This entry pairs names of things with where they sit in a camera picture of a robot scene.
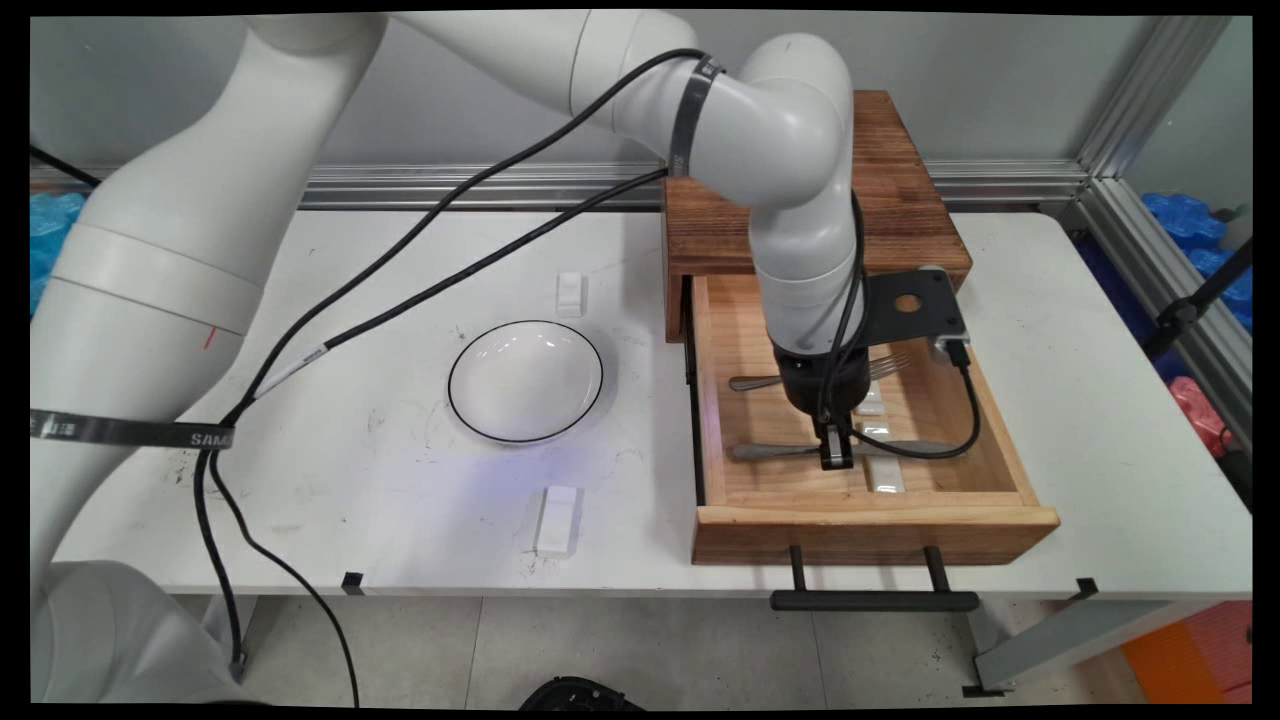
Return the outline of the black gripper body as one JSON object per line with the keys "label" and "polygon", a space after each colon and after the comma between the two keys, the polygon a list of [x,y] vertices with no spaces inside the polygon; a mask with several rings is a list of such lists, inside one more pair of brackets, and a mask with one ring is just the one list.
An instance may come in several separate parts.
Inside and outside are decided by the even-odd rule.
{"label": "black gripper body", "polygon": [[835,378],[823,386],[827,366],[835,354],[792,354],[774,345],[774,360],[786,398],[815,425],[845,420],[870,388],[868,348],[855,347],[845,352],[835,370]]}

